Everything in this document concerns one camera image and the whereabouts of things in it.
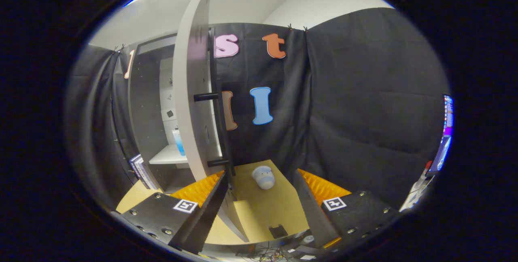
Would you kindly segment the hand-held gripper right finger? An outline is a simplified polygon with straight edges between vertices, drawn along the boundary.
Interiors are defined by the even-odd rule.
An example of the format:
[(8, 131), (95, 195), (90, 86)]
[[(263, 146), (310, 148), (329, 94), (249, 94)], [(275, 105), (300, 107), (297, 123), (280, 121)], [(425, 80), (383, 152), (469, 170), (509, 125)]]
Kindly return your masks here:
[(302, 169), (294, 172), (294, 187), (318, 249), (357, 249), (401, 216), (370, 191), (350, 192)]

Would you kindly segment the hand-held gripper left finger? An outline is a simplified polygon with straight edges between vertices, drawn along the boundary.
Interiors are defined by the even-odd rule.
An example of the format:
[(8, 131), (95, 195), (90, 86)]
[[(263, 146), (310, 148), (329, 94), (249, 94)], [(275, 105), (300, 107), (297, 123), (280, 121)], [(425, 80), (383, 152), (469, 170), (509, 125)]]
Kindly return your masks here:
[(162, 247), (198, 254), (226, 196), (227, 179), (227, 172), (220, 171), (175, 195), (154, 192), (111, 216)]

